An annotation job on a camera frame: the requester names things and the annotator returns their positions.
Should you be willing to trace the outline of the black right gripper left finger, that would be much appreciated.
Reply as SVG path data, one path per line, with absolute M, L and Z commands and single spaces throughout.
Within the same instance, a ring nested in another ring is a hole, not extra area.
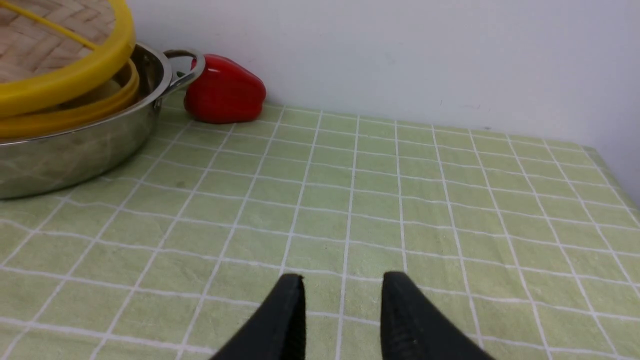
M 282 275 L 263 303 L 213 360 L 304 360 L 307 350 L 303 277 Z

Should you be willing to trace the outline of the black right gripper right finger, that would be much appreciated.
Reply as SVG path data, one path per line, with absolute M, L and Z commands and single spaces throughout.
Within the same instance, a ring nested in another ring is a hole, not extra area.
M 400 271 L 388 271 L 381 288 L 384 360 L 491 360 Z

